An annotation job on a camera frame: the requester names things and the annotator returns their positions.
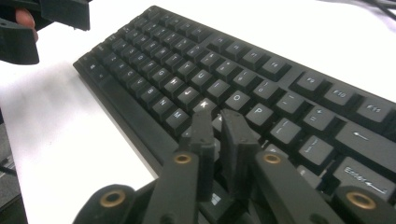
key label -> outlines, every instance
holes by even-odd
[[[355,132],[355,133],[353,133],[355,136],[358,136],[359,138],[361,138],[361,139],[364,139],[364,140],[366,140],[366,141],[368,141],[369,139],[368,138],[366,138],[366,137],[364,137],[363,135],[361,135],[360,133],[357,133],[357,132]]]
[[[361,176],[358,172],[354,171],[352,168],[347,166],[344,169],[344,172],[349,174],[350,176],[354,177],[356,180],[360,181],[361,183],[367,185],[368,187],[375,189],[376,191],[382,193],[382,194],[387,194],[388,190],[387,189],[379,189],[377,188],[372,182]]]

black key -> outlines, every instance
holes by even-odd
[[[177,30],[177,32],[181,35],[184,35],[186,37],[189,37],[191,34],[191,31],[195,28],[194,22],[192,21],[185,21]]]
[[[149,83],[143,77],[140,77],[129,84],[128,90],[135,98],[138,98],[148,87]]]
[[[105,64],[105,66],[109,67],[111,64],[116,62],[118,59],[119,59],[119,56],[117,54],[110,53],[109,55],[107,55],[107,57],[105,57],[103,59],[103,63]]]
[[[111,50],[106,47],[104,44],[99,44],[92,49],[92,52],[95,54],[99,60],[103,60],[107,55],[111,53]]]
[[[195,46],[187,51],[187,57],[194,63],[198,63],[202,57],[206,54],[206,50],[200,46]]]
[[[332,126],[334,118],[335,114],[332,111],[316,105],[305,116],[304,122],[310,127],[323,132]]]
[[[308,184],[313,188],[317,188],[320,183],[321,179],[310,170],[306,169],[304,166],[299,165],[297,167],[297,172],[308,182]]]
[[[287,115],[298,116],[305,108],[303,97],[287,92],[277,103],[276,108]]]
[[[208,72],[213,72],[223,60],[217,53],[209,52],[206,56],[201,59],[200,65]]]
[[[284,152],[283,150],[281,150],[280,148],[276,147],[273,144],[270,144],[264,151],[265,152],[275,152],[275,153],[277,153],[279,155],[282,155],[286,159],[289,157],[289,155],[286,154],[286,152]]]
[[[222,63],[217,69],[216,74],[218,77],[225,82],[230,82],[233,78],[241,72],[241,68],[237,66],[236,63],[231,62],[230,60],[226,60]]]
[[[161,45],[157,41],[149,40],[146,44],[143,45],[142,49],[149,57],[154,57],[155,53],[157,52],[156,49],[160,48]]]
[[[289,69],[290,65],[285,60],[273,57],[259,69],[259,73],[273,81],[279,81]]]
[[[333,147],[316,136],[311,136],[299,150],[300,155],[315,167],[325,165],[333,153]]]
[[[181,135],[190,125],[191,118],[182,109],[177,109],[165,121],[165,128],[175,137]]]
[[[127,61],[130,57],[134,56],[137,52],[140,52],[137,48],[132,45],[127,46],[122,52],[121,57],[123,60]]]
[[[125,39],[129,43],[134,43],[134,40],[140,35],[142,35],[140,31],[133,29],[132,31],[130,31],[128,34],[125,35]]]
[[[258,81],[260,81],[260,78],[257,74],[249,70],[243,70],[233,79],[233,84],[238,90],[250,93],[256,87]]]
[[[198,206],[210,223],[234,223],[245,211],[216,181],[213,183],[212,200],[199,203]]]
[[[292,88],[301,95],[316,99],[327,86],[324,76],[315,71],[304,73],[298,81],[292,85]]]
[[[396,173],[396,143],[352,122],[347,123],[335,139],[359,158],[374,161]]]
[[[394,183],[349,157],[343,160],[333,175],[341,182],[340,186],[367,189],[385,201],[396,189]]]
[[[217,53],[222,53],[230,43],[231,39],[222,35],[214,38],[207,47],[213,49]]]
[[[193,29],[190,33],[190,38],[198,43],[201,43],[202,41],[204,41],[209,35],[211,34],[211,32],[209,31],[208,28],[204,27],[204,26],[198,26],[197,28]]]
[[[136,71],[141,71],[143,66],[149,61],[149,57],[144,53],[137,53],[129,58],[129,64],[134,67]]]
[[[195,65],[195,63],[187,61],[177,69],[177,75],[181,78],[181,80],[189,82],[190,79],[195,76],[197,71],[198,67]]]
[[[176,72],[176,70],[186,62],[179,54],[174,54],[165,61],[165,66],[169,71]]]
[[[154,74],[151,74],[150,80],[152,80],[153,84],[157,88],[162,89],[170,78],[172,78],[171,73],[165,68],[161,68],[160,70],[156,71]]]
[[[212,84],[214,78],[205,70],[201,70],[195,77],[191,79],[191,85],[199,92],[204,92],[207,87]]]
[[[253,96],[264,105],[271,105],[277,96],[281,93],[279,87],[269,81],[264,80],[253,91]]]
[[[207,94],[213,102],[219,105],[229,97],[230,91],[230,85],[219,79],[207,89]]]
[[[392,106],[374,98],[365,98],[354,119],[371,130],[382,132],[391,118]]]
[[[164,96],[157,102],[157,104],[152,107],[155,119],[159,120],[160,122],[164,122],[175,110],[175,104],[166,96]]]
[[[292,145],[300,136],[302,129],[288,119],[282,119],[271,131],[271,135],[286,146]]]
[[[227,58],[237,62],[248,51],[249,51],[249,48],[246,46],[245,43],[243,43],[241,41],[235,41],[224,51],[223,54]]]
[[[272,124],[274,111],[265,105],[256,104],[247,113],[247,122],[257,131],[262,132]]]
[[[206,110],[209,111],[210,114],[213,116],[215,116],[219,111],[218,111],[218,106],[215,105],[215,103],[213,103],[211,100],[205,98],[204,100],[202,100],[200,103],[198,103],[198,105],[192,110],[194,113],[202,111],[202,110]]]
[[[176,99],[177,96],[182,92],[185,83],[178,77],[174,77],[169,80],[168,83],[163,87],[165,93],[172,99]]]
[[[172,55],[172,51],[167,48],[167,47],[163,47],[161,49],[159,49],[155,54],[154,54],[154,59],[164,65],[166,60]]]
[[[241,59],[241,64],[246,66],[248,69],[257,71],[265,62],[267,62],[269,56],[265,55],[262,49],[254,48],[251,49]]]
[[[225,101],[225,106],[245,114],[245,110],[250,106],[250,97],[241,91],[236,91]]]
[[[166,47],[172,49],[174,45],[181,39],[181,36],[176,33],[171,33],[164,40],[163,43]]]
[[[190,112],[194,106],[201,100],[202,96],[193,87],[188,87],[178,97],[177,101],[181,108]]]
[[[330,105],[331,107],[339,106],[346,110],[353,103],[353,99],[355,98],[355,92],[352,88],[342,85],[342,84],[334,84],[332,87],[326,92],[323,96],[324,103]]]
[[[156,101],[161,96],[162,95],[157,88],[150,86],[148,87],[148,89],[146,89],[145,92],[143,92],[142,96],[140,97],[140,100],[146,109],[151,109],[151,107],[156,103]]]
[[[158,66],[157,63],[155,63],[154,61],[149,61],[148,63],[142,66],[141,74],[145,78],[149,79],[149,74],[154,73],[159,69],[160,66]]]
[[[187,38],[183,38],[175,44],[175,51],[181,55],[185,55],[193,45],[194,43],[192,41]]]
[[[163,40],[171,33],[168,29],[163,28],[163,27],[158,27],[153,31],[154,36],[153,38],[156,39],[157,41],[160,41],[161,43]]]

keyboard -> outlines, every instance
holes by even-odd
[[[355,186],[395,206],[389,100],[156,6],[74,66],[157,173],[191,136],[192,115],[210,112],[216,173],[211,202],[199,203],[200,223],[254,223],[221,174],[223,108],[242,114],[262,150],[288,158],[324,197]]]

keycap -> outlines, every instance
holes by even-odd
[[[335,139],[359,158],[374,161],[396,173],[396,143],[352,122],[346,123]]]
[[[298,152],[311,164],[319,167],[325,165],[326,161],[329,161],[333,150],[333,146],[329,145],[316,136],[311,136],[308,140],[306,140],[305,144],[299,149]]]
[[[358,161],[346,157],[334,172],[340,186],[356,186],[371,191],[387,201],[396,185]]]

key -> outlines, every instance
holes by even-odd
[[[262,104],[256,104],[247,113],[247,122],[258,132],[262,132],[272,124],[274,111]]]
[[[341,182],[340,186],[351,185],[367,189],[385,201],[396,188],[395,184],[385,177],[349,157],[342,161],[333,175]]]
[[[241,64],[246,66],[248,69],[256,71],[265,62],[267,62],[269,58],[270,57],[265,55],[262,49],[254,48],[245,54],[245,56],[241,59]]]
[[[172,111],[176,110],[175,104],[168,99],[168,97],[164,96],[161,100],[159,100],[153,107],[152,111],[154,112],[154,116],[156,120],[160,122],[164,122],[167,119]]]
[[[250,97],[241,91],[236,91],[233,95],[225,101],[225,106],[245,114],[245,109],[250,106]]]
[[[341,147],[349,148],[358,157],[376,162],[396,173],[396,143],[352,122],[335,136]]]
[[[316,167],[323,166],[333,153],[333,147],[316,136],[311,136],[299,150],[300,155]]]
[[[271,135],[286,146],[292,145],[300,136],[301,128],[288,119],[282,119],[271,131]]]
[[[331,123],[334,119],[335,115],[333,112],[316,105],[305,116],[304,122],[310,127],[323,132],[332,126]]]
[[[285,60],[273,57],[259,69],[259,73],[270,80],[279,81],[289,69],[290,65]]]
[[[182,109],[177,109],[165,121],[165,128],[175,137],[181,135],[190,125],[191,118]]]

